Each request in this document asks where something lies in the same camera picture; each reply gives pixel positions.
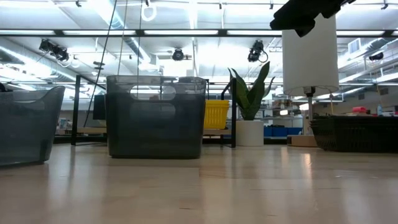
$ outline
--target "white ceiling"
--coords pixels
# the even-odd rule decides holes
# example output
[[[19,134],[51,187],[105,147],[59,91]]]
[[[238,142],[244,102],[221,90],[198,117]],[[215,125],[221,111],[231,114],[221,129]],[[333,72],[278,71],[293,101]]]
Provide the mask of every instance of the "white ceiling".
[[[101,4],[104,0],[95,1]],[[30,2],[49,3],[48,0],[35,0]],[[5,7],[0,4],[0,29],[107,29],[107,23],[95,11],[88,1],[81,1],[83,7],[74,5],[75,0],[53,0],[59,6],[49,4],[48,6],[35,6],[32,4],[19,4],[18,6]],[[157,4],[157,15],[154,20],[146,22],[141,20],[141,1],[127,1],[126,27],[129,29],[189,29],[190,28],[190,5],[189,1],[155,1]],[[224,0],[227,5],[223,11],[219,10],[219,1],[198,1],[213,2],[215,4],[197,5],[197,29],[221,29],[222,20],[225,29],[268,29],[273,18],[273,13],[278,9],[269,9],[268,1],[238,1]],[[357,0],[358,7],[343,10],[338,14],[338,29],[395,29],[398,27],[398,10],[393,8],[398,1],[388,1],[391,5],[386,10],[380,10],[383,1],[379,0]],[[117,12],[121,19],[124,19],[126,1],[118,1]],[[9,40],[27,48],[33,52],[39,52],[41,38],[38,37],[9,37]],[[51,38],[56,44],[68,48],[71,54],[77,54],[82,61],[79,68],[68,67],[70,70],[91,75],[94,60],[99,60],[95,53],[94,38]],[[105,38],[98,39],[97,52],[102,52],[105,45]],[[234,67],[244,77],[256,76],[260,63],[249,63],[247,56],[249,48],[257,38],[247,37],[199,37],[197,42],[197,67],[199,76],[212,78],[216,81],[227,80],[229,73],[227,67]],[[262,38],[267,46],[273,38]],[[344,52],[347,43],[353,39],[338,39],[338,50]],[[190,37],[146,37],[139,40],[142,48],[149,54],[158,54],[162,58],[168,57],[168,51],[180,47],[185,54],[192,55],[193,47]],[[121,38],[109,38],[106,50],[104,75],[111,75],[118,72],[119,55],[121,49]],[[269,46],[269,58],[271,61],[270,77],[282,77],[281,53],[282,42],[276,38]],[[137,58],[134,52],[124,44],[121,52],[122,60],[120,74],[136,74]]]

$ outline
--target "wooden floor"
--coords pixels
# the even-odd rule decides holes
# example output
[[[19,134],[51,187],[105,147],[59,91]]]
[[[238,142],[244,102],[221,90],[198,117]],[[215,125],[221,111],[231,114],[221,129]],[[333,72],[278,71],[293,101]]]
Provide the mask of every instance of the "wooden floor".
[[[0,170],[1,224],[397,223],[398,156],[205,146],[197,160],[111,159],[54,146]]]

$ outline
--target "ceiling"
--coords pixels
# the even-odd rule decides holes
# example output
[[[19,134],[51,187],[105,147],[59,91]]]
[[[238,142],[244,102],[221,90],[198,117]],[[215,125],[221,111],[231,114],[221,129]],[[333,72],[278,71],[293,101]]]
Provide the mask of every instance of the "ceiling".
[[[222,0],[223,10],[217,1],[198,0],[194,5],[189,0],[155,1],[156,15],[153,20],[145,21],[141,16],[141,1],[118,1],[116,13],[123,21],[126,18],[128,29],[269,29],[273,13],[286,1],[274,0],[274,8],[270,9],[269,1]],[[389,7],[381,10],[383,0],[357,0],[354,6],[345,7],[337,14],[337,29],[396,29],[398,28],[398,1],[388,0]],[[108,0],[80,1],[82,7],[75,5],[75,0],[35,0],[35,1],[0,1],[0,29],[108,29],[103,14],[109,14]],[[145,10],[151,15],[151,9]],[[26,57],[35,58],[37,63],[50,65],[52,69],[66,67],[70,62],[57,64],[49,55],[40,58],[40,37],[0,37],[6,39],[0,46],[8,48],[7,43],[16,44],[14,51]],[[136,40],[149,55],[156,55],[157,64],[164,66],[164,75],[182,75],[187,69],[193,69],[193,60],[174,62],[171,53],[181,48],[184,54],[195,56],[195,65],[199,77],[209,78],[214,82],[227,82],[229,73],[226,68],[233,67],[247,81],[254,81],[260,62],[247,61],[249,48],[256,37],[141,37]],[[101,61],[106,44],[105,66],[102,76],[136,75],[145,73],[139,70],[136,54],[119,37],[106,38],[72,38],[54,37],[50,40],[68,49],[71,58],[75,56],[80,66],[62,68],[71,76],[82,74],[92,79],[94,61]],[[271,61],[269,77],[282,78],[282,41],[281,38],[261,38]],[[338,52],[342,57],[346,53],[347,44],[354,38],[338,38]],[[364,62],[363,59],[350,62],[341,67],[340,77],[344,78],[393,60],[397,56],[397,42],[385,48],[383,62]]]

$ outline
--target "yellow crate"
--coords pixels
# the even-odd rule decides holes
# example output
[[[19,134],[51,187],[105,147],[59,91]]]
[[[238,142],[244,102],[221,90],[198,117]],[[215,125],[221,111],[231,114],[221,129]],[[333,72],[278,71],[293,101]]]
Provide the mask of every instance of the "yellow crate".
[[[205,129],[224,129],[228,100],[206,100]]]

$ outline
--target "lamp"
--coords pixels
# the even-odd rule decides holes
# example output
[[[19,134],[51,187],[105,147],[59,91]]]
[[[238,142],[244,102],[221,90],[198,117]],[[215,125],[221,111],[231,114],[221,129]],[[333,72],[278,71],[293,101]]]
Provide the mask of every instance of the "lamp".
[[[304,37],[294,30],[282,33],[284,93],[308,97],[309,120],[312,98],[339,89],[336,19],[315,18],[317,25]]]

